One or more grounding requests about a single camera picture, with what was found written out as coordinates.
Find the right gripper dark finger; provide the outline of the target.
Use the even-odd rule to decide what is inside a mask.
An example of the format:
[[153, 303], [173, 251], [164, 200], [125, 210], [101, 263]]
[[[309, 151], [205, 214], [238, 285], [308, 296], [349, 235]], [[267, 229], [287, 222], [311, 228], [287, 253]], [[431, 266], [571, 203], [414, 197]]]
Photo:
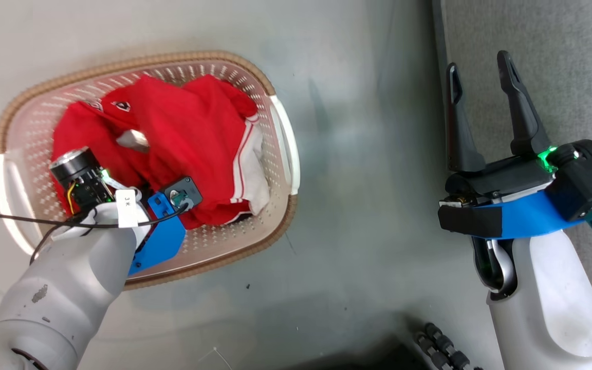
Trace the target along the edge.
[[475, 147], [465, 100], [458, 66], [450, 63], [446, 69], [447, 166], [453, 172], [479, 172], [486, 168], [486, 160]]
[[513, 139], [510, 150], [515, 156], [538, 156], [551, 146], [540, 115], [510, 53], [500, 50], [496, 55], [496, 63], [501, 89], [507, 95], [511, 116]]

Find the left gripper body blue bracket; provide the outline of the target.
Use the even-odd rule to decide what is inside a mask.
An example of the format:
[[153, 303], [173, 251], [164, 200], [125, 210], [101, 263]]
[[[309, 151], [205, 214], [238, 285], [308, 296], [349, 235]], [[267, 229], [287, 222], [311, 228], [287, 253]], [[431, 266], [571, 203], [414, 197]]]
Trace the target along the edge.
[[84, 236], [98, 225], [120, 229], [117, 220], [115, 191], [132, 188], [136, 191], [138, 227], [134, 257], [129, 274], [155, 267], [173, 258], [186, 238], [180, 216], [162, 192], [149, 194], [137, 187], [127, 187], [115, 180], [97, 161], [88, 147], [72, 150], [54, 160], [49, 170], [58, 181], [68, 201], [72, 218], [58, 239]]

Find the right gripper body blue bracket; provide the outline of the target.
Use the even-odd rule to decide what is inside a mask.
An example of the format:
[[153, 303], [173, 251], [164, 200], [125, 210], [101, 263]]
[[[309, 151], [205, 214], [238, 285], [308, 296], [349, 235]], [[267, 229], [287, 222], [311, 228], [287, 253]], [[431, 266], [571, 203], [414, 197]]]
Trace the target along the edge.
[[556, 169], [540, 157], [510, 157], [479, 172], [458, 172], [446, 180], [439, 202], [442, 229], [483, 239], [541, 236], [574, 227], [554, 208], [545, 189]]

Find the grey fabric sofa seat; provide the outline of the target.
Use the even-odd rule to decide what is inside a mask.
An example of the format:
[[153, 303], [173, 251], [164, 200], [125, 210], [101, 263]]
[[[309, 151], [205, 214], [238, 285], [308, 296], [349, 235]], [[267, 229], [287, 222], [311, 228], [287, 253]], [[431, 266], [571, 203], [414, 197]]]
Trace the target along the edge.
[[459, 69], [487, 162], [511, 155], [496, 54], [510, 53], [554, 144], [592, 140], [592, 0], [434, 0], [441, 70]]

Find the beige perforated plastic laundry basket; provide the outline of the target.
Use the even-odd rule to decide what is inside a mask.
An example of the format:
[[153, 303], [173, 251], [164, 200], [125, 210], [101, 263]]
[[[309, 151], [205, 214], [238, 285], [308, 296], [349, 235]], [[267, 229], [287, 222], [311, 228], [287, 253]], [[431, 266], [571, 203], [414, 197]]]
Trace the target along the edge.
[[169, 283], [226, 266], [272, 246], [289, 228], [301, 182], [293, 128], [275, 89], [253, 63], [221, 50], [174, 52], [95, 66], [31, 87], [0, 117], [0, 213], [65, 220], [49, 171], [54, 127], [76, 101], [103, 97], [141, 75], [181, 84], [214, 75], [237, 87], [258, 108], [263, 168], [270, 201], [257, 216], [188, 232], [176, 256], [127, 279], [125, 290]]

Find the red and white sports jersey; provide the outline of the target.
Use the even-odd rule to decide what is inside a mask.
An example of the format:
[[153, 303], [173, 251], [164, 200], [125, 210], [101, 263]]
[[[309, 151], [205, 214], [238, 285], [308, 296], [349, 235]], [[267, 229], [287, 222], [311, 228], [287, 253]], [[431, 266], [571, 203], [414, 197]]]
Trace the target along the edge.
[[188, 230], [257, 215], [270, 199], [256, 104], [211, 75], [181, 87], [143, 76], [70, 104], [52, 140], [53, 161], [88, 147], [125, 187], [158, 192], [191, 177], [202, 202], [181, 215]]

